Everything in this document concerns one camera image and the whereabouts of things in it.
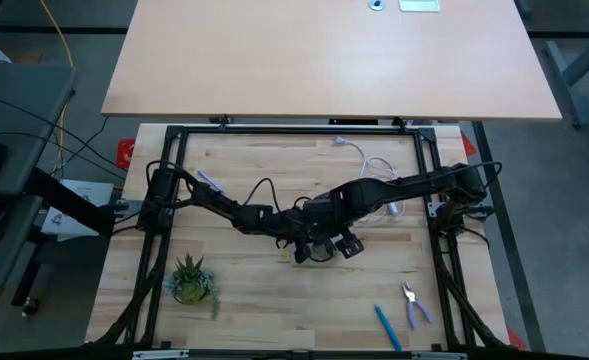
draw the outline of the concrete floor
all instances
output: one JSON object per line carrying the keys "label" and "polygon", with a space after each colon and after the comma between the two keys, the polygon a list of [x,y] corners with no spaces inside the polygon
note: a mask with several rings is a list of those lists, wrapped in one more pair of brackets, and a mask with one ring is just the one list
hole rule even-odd
{"label": "concrete floor", "polygon": [[[528,28],[589,31],[589,4],[578,0],[530,1],[535,12]],[[59,23],[66,26],[125,26],[135,6],[134,0],[48,3]],[[0,23],[49,25],[37,0],[7,0],[0,11]],[[79,137],[88,138],[101,126],[103,118],[99,110],[124,36],[68,35],[66,38],[79,71],[77,94],[70,105],[66,127]],[[57,35],[0,34],[0,43],[42,49],[45,51],[43,63],[67,63]],[[559,42],[569,60],[587,44],[589,40]],[[543,42],[535,40],[533,45],[541,54]],[[549,72],[543,55],[540,59]],[[554,90],[556,84],[551,81],[550,85]],[[589,74],[577,86],[589,108]],[[562,99],[559,100],[560,107],[566,111]],[[172,122],[185,121],[172,119]],[[135,137],[141,122],[168,121],[110,119],[93,146],[113,158],[116,142]],[[461,128],[473,139],[470,124],[461,123]],[[505,165],[500,180],[547,350],[589,356],[589,129],[577,132],[569,121],[555,125],[491,123],[486,124],[486,132],[494,159]],[[66,144],[78,147],[69,137]],[[95,159],[89,152],[86,156]],[[40,165],[50,168],[54,157],[54,149],[48,148]],[[121,180],[82,160],[69,164],[65,177],[122,185]],[[524,337],[523,321],[495,219],[488,220],[486,232],[495,244],[491,247],[491,256],[507,323]],[[16,269],[22,271],[30,251],[26,247]],[[20,271],[15,271],[0,301],[0,333],[3,334],[0,351],[80,344],[101,269],[43,271],[34,291],[42,300],[42,308],[30,321],[20,319],[20,310],[9,306],[11,290]]]}

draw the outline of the wooden table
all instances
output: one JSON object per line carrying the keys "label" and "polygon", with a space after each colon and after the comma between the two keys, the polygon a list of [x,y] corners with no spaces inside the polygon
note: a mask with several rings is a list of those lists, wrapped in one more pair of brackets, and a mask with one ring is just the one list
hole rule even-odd
{"label": "wooden table", "polygon": [[561,119],[513,0],[139,0],[102,113]]}
{"label": "wooden table", "polygon": [[[144,168],[160,157],[166,126],[143,124],[139,128],[124,198],[144,198]],[[435,129],[443,165],[466,162],[459,128]],[[368,155],[391,161],[400,176],[418,173],[410,137],[347,138]],[[192,134],[185,159],[188,171],[204,170],[223,186],[227,196],[240,201],[259,179],[270,177],[283,208],[291,206],[299,196],[313,196],[357,178],[361,164],[356,149],[333,145],[329,135]],[[181,186],[179,197],[185,199],[189,193],[184,184]],[[259,188],[252,203],[271,204],[269,186]],[[482,232],[479,223],[471,221],[467,226]],[[187,251],[205,256],[204,267],[215,273],[221,288],[221,312],[217,320],[211,320],[208,301],[188,307],[164,294],[155,343],[170,340],[175,348],[191,349],[390,350],[374,311],[374,304],[379,304],[406,349],[426,350],[432,343],[444,345],[423,200],[406,201],[401,217],[358,223],[354,230],[365,245],[363,253],[349,260],[337,256],[327,263],[297,265],[284,257],[272,238],[243,235],[227,220],[202,208],[179,210],[165,274],[172,273],[173,260],[182,258]],[[112,238],[87,340],[100,337],[130,300],[142,243],[143,233],[135,230]],[[507,342],[485,243],[474,235],[463,234],[458,249],[470,302],[497,337]],[[417,317],[419,330],[410,330],[401,281],[414,287],[431,310],[434,324]],[[147,306],[142,309],[137,336],[143,333]],[[455,319],[455,324],[462,339],[460,321]]]}

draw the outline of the succulent plant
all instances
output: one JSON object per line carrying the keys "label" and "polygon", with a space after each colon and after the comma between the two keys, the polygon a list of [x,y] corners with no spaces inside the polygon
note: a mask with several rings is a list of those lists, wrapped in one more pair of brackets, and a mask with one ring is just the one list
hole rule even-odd
{"label": "succulent plant", "polygon": [[203,258],[196,264],[190,254],[185,255],[185,262],[177,259],[176,271],[172,277],[163,282],[165,289],[176,301],[185,305],[199,303],[205,296],[212,297],[212,319],[216,319],[220,307],[218,286],[214,283],[214,274],[201,270]]}

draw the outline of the red object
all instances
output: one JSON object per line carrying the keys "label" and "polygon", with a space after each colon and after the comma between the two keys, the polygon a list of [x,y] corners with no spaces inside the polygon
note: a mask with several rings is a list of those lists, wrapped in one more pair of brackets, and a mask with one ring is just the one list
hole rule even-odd
{"label": "red object", "polygon": [[461,136],[463,137],[463,147],[465,148],[465,155],[470,157],[472,155],[476,155],[476,148],[470,142],[470,139],[467,138],[467,135],[461,130]]}
{"label": "red object", "polygon": [[510,344],[518,347],[519,350],[525,350],[525,341],[523,341],[511,327],[507,327],[507,337],[510,339]]}
{"label": "red object", "polygon": [[116,167],[127,169],[130,167],[132,153],[134,152],[134,142],[136,139],[121,139],[118,141],[118,150],[116,151]]}

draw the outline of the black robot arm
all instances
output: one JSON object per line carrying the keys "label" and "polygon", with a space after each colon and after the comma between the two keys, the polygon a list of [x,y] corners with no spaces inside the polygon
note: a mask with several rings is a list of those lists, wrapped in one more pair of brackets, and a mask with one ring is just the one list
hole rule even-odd
{"label": "black robot arm", "polygon": [[[175,201],[166,189],[180,179],[191,197]],[[350,258],[363,251],[363,244],[349,231],[355,221],[387,203],[438,193],[448,197],[437,212],[438,228],[444,232],[459,226],[463,213],[486,196],[477,168],[457,164],[387,182],[352,180],[306,201],[302,208],[294,206],[275,213],[270,205],[241,205],[184,169],[164,166],[154,171],[138,227],[149,230],[169,226],[165,218],[173,209],[200,206],[230,220],[244,234],[267,235],[295,244],[297,263],[310,257],[310,246],[322,246],[330,256],[337,249]]]}

